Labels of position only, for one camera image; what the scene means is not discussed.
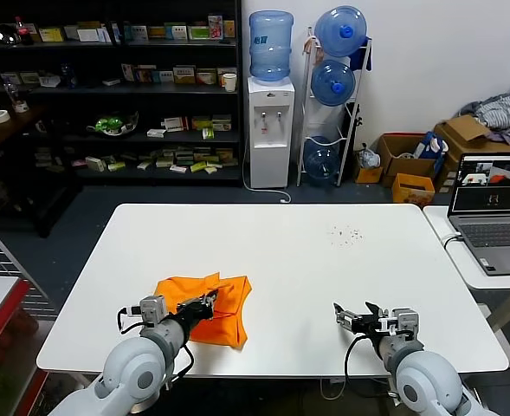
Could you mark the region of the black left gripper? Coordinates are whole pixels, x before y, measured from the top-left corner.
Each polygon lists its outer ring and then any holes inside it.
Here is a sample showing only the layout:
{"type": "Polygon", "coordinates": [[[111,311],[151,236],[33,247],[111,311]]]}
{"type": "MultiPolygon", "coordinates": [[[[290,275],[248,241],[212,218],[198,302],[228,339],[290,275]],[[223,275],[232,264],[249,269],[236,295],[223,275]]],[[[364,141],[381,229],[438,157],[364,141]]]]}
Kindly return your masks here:
{"type": "Polygon", "coordinates": [[[218,289],[213,289],[202,296],[181,302],[177,306],[177,314],[186,321],[210,320],[214,315],[217,294],[218,289]]]}

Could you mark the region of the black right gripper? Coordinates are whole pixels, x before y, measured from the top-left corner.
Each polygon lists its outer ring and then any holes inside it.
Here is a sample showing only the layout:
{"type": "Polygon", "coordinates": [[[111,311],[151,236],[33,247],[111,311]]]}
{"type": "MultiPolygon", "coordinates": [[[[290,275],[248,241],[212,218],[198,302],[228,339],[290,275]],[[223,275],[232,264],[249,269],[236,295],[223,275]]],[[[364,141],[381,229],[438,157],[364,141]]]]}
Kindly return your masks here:
{"type": "Polygon", "coordinates": [[[371,302],[365,302],[365,306],[370,310],[371,314],[357,316],[335,302],[333,307],[336,323],[345,330],[352,330],[354,334],[363,334],[369,337],[390,335],[392,318],[388,316],[388,310],[381,309],[378,305],[371,302]]]}

